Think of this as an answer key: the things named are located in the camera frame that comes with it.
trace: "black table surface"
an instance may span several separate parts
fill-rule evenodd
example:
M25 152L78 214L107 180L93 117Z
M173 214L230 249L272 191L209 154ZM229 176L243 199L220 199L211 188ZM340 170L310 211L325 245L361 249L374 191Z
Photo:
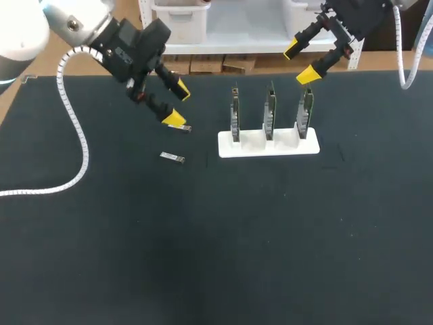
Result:
M112 78L67 78L89 171L0 198L0 324L433 324L433 74L397 79L314 84L318 155L225 160L231 87L255 129L273 80L291 127L293 75L185 78L189 135ZM59 185L81 158L55 79L23 85L0 128L1 189Z

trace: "white stand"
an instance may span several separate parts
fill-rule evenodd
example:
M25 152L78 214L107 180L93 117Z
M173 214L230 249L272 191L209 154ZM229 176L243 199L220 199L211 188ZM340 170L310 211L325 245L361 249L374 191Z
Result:
M320 152L316 131L309 128L306 139L300 139L298 128L275 129L273 141L267 141L265 131L240 131L240 142L233 142L231 131L218 134L219 156L221 158L289 156L295 154L318 154Z

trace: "white cable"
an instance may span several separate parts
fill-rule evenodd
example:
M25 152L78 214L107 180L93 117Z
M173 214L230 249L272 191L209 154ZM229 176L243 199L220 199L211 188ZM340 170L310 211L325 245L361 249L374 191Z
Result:
M66 53L63 56L63 58L60 60L58 70L57 70L57 86L58 86L59 94L63 101L63 104L65 105L66 111L68 112L70 120L72 121L72 124L75 127L76 133L80 139L81 148L83 150L83 163L81 165L80 171L68 183L65 183L60 186L56 186L54 188L44 188L40 190L7 190L7 191L1 191L0 196L41 195L41 194L52 194L52 193L62 192L77 184L86 173L87 168L89 166L89 147L87 146L87 141L83 129L81 129L81 125L75 115L74 110L72 109L68 96L66 95L64 81L63 81L64 69L68 61L80 53L85 53L87 55L90 55L95 60L102 62L102 54L100 54L95 49L91 49L90 47L87 46L75 47L74 49L71 49L68 53Z
M413 66L411 69L411 73L409 74L407 81L405 78L405 68L403 66L403 45L402 45L402 34L401 34L400 11L398 10L398 7L396 5L394 6L394 17L395 17L395 30L396 30L396 37L397 37L398 75L400 76L401 87L404 90L406 90L412 85L412 82L415 80L415 77L417 75L418 66L419 66L419 62L421 61L424 47L426 46L427 39L433 28L433 16L430 17L430 19L426 24L426 27L424 28L424 31L421 34L421 38L419 39L417 50L415 52L415 58L413 59Z

